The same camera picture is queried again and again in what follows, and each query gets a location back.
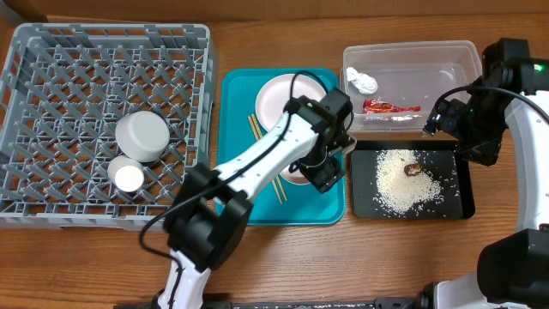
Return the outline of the small white bowl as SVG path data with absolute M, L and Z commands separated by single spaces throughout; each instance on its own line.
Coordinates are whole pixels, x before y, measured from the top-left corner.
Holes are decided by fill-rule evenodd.
M 299 171 L 290 172 L 289 166 L 286 166 L 280 173 L 280 176 L 287 182 L 294 185 L 308 185 L 310 181 Z

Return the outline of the red snack wrapper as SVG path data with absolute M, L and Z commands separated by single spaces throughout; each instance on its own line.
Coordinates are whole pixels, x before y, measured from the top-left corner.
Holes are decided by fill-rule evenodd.
M 392 113 L 392 112 L 419 112 L 419 106 L 400 107 L 382 100 L 368 99 L 363 105 L 364 114 Z

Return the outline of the white rice pile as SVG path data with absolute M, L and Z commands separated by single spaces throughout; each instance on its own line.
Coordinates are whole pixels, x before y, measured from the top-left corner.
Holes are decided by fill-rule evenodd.
M 388 149 L 378 150 L 373 201 L 387 216 L 406 217 L 441 211 L 451 215 L 460 203 L 457 165 L 449 150 Z M 414 177 L 404 166 L 418 162 L 422 172 Z

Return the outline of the brown food scrap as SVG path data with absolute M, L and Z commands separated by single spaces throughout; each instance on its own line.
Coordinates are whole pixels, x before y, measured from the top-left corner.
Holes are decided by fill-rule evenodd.
M 418 162 L 411 163 L 404 166 L 404 173 L 408 177 L 417 176 L 422 172 L 422 170 L 423 170 L 423 167 Z

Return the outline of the white tissue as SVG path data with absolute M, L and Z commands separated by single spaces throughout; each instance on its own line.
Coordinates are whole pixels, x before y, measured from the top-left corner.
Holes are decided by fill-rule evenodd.
M 366 73 L 358 72 L 354 67 L 347 67 L 347 80 L 357 88 L 361 94 L 374 94 L 378 90 L 377 80 Z

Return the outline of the grey bowl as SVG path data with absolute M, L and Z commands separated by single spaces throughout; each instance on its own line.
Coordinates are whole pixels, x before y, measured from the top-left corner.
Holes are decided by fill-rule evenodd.
M 170 133 L 162 117 L 153 112 L 139 111 L 117 121 L 115 139 L 126 156 L 140 162 L 151 162 L 163 154 Z

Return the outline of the white paper cup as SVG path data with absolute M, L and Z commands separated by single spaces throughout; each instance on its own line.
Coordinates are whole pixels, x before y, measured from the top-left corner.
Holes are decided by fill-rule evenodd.
M 144 183 L 143 166 L 125 155 L 120 155 L 109 162 L 107 175 L 109 180 L 121 191 L 133 192 Z

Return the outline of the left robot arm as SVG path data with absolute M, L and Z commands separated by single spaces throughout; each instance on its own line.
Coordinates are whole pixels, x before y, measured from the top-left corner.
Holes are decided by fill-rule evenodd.
M 242 154 L 214 169 L 193 166 L 163 216 L 172 267 L 156 307 L 202 306 L 211 271 L 234 252 L 256 196 L 283 170 L 329 191 L 345 174 L 336 155 L 353 145 L 346 129 L 352 114 L 349 97 L 337 88 L 319 101 L 291 98 L 275 127 Z

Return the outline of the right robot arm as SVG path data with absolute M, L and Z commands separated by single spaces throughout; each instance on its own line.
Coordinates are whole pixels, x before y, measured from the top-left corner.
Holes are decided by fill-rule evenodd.
M 482 53 L 482 75 L 463 87 L 468 102 L 442 94 L 425 123 L 430 136 L 457 140 L 465 160 L 496 163 L 503 133 L 516 152 L 516 231 L 485 247 L 475 272 L 431 283 L 417 308 L 546 308 L 548 306 L 548 62 L 532 58 L 525 39 L 502 38 Z

